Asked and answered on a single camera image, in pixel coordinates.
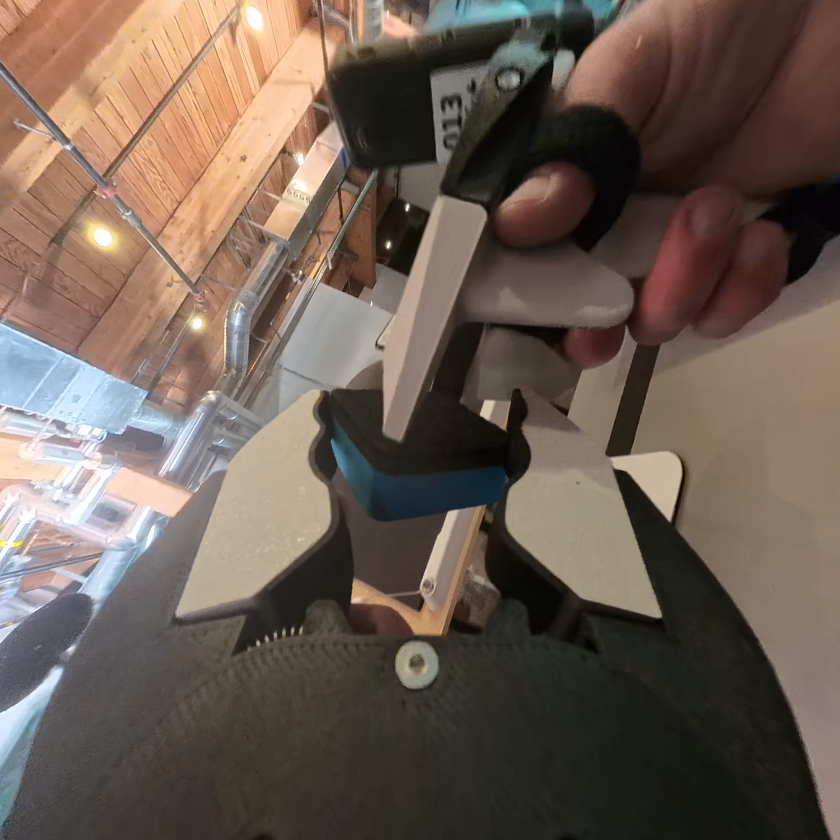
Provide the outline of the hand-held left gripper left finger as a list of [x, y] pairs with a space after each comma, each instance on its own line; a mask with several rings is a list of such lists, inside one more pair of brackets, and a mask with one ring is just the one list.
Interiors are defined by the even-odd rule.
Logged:
[[332, 479], [329, 395], [309, 391], [231, 461], [175, 618], [304, 624], [330, 602], [348, 622], [353, 550]]

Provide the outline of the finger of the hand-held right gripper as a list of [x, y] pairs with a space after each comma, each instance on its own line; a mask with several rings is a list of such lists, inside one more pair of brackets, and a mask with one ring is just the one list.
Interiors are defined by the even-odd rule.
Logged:
[[478, 322], [461, 325], [459, 358], [465, 372], [460, 402], [477, 408], [485, 401], [508, 401], [515, 390], [529, 388], [556, 403], [580, 376], [579, 368], [561, 351], [568, 331]]
[[434, 202], [385, 339], [382, 433], [392, 441], [404, 440], [434, 372], [488, 216], [451, 196]]

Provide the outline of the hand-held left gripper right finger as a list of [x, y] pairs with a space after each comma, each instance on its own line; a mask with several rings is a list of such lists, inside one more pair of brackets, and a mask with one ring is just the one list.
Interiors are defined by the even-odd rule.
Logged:
[[515, 391], [510, 482], [493, 515], [490, 578], [529, 624], [579, 611], [657, 623], [663, 613], [608, 457], [535, 391]]

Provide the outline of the blue whiteboard eraser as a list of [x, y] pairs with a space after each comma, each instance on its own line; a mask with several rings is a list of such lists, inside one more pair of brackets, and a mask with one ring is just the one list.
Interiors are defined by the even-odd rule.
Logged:
[[495, 504], [508, 483], [510, 438], [449, 395], [422, 396], [404, 439], [383, 433], [383, 394], [328, 395], [336, 464], [364, 512], [403, 521]]

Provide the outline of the person's right hand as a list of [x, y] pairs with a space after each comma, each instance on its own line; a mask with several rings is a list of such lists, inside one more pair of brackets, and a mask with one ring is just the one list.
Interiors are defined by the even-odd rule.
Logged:
[[625, 330], [727, 338], [776, 301], [791, 250], [780, 225], [742, 221], [745, 203], [838, 174], [839, 2], [642, 2], [554, 99], [613, 110], [640, 143], [640, 187], [681, 196], [629, 320], [555, 349], [589, 369]]

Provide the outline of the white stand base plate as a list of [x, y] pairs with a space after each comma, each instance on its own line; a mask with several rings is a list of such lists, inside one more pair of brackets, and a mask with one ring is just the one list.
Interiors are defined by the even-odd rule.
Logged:
[[669, 450], [611, 457], [612, 466], [634, 479], [658, 511], [676, 521], [686, 471], [683, 461]]

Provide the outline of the silver ceiling duct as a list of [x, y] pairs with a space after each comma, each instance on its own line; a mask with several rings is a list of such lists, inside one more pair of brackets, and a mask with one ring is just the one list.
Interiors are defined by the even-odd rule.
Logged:
[[195, 404], [168, 450], [157, 477], [185, 486], [190, 482], [196, 457], [214, 436], [219, 417], [245, 416], [235, 400], [247, 372], [251, 323], [259, 304], [288, 256], [287, 249], [270, 241], [231, 300], [224, 323], [223, 369], [213, 389]]

